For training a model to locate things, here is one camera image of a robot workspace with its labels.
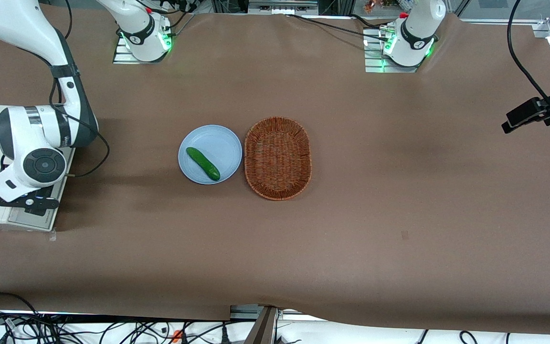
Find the light blue plate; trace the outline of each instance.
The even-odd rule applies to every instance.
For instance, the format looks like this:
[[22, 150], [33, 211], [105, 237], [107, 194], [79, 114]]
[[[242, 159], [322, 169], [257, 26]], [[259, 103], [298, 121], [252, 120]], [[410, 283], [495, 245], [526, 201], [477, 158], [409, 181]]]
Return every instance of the light blue plate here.
[[[190, 159], [186, 148], [194, 147], [200, 150], [205, 157], [220, 171], [220, 180], [212, 181], [205, 171]], [[215, 184], [225, 181], [232, 176], [241, 163], [243, 149], [239, 138], [231, 129], [210, 124], [194, 129], [181, 142], [177, 154], [177, 161], [181, 171], [195, 183]]]

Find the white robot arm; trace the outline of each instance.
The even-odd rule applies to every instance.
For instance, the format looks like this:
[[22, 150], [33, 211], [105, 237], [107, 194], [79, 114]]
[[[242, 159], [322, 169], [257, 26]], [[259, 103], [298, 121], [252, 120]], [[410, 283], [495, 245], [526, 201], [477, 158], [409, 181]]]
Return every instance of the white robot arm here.
[[96, 0], [114, 17], [133, 56], [160, 61], [171, 49], [170, 22], [135, 0]]
[[399, 65], [419, 65], [434, 44], [434, 33], [446, 13], [443, 0], [417, 0], [408, 18], [399, 18], [388, 24], [388, 28], [393, 27], [393, 32], [384, 54]]
[[0, 172], [0, 197], [13, 201], [60, 181], [67, 162], [56, 148], [89, 145], [98, 123], [67, 42], [37, 0], [0, 0], [0, 40], [44, 61], [65, 96], [62, 105], [7, 107], [0, 113], [0, 148], [13, 159]]

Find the green cucumber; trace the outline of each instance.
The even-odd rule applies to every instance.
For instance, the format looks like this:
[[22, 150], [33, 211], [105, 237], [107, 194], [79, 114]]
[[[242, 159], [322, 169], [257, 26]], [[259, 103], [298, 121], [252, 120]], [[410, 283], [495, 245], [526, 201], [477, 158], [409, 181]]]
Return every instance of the green cucumber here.
[[220, 180], [220, 171], [205, 157], [205, 155], [203, 155], [203, 153], [201, 153], [200, 150], [193, 147], [188, 147], [186, 148], [186, 153], [188, 153], [190, 158], [193, 159], [193, 161], [197, 163], [203, 171], [205, 171], [205, 174], [207, 174], [209, 179], [212, 181]]

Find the black circular button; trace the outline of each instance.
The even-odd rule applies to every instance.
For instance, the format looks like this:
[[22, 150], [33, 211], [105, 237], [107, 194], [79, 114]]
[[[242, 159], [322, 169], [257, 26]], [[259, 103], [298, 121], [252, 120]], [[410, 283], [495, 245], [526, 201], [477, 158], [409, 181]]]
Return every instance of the black circular button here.
[[40, 183], [52, 183], [65, 173], [65, 158], [58, 150], [33, 150], [22, 162], [24, 172]]
[[42, 173], [50, 173], [56, 167], [56, 163], [50, 157], [41, 157], [35, 161], [35, 169]]

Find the wicker basket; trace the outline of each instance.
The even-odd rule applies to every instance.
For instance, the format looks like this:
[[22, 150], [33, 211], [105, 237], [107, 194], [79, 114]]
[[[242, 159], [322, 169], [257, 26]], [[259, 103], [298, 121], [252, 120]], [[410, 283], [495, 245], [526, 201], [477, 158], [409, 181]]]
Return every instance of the wicker basket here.
[[260, 196], [289, 200], [311, 179], [307, 131], [296, 121], [270, 117], [256, 123], [245, 138], [245, 177]]

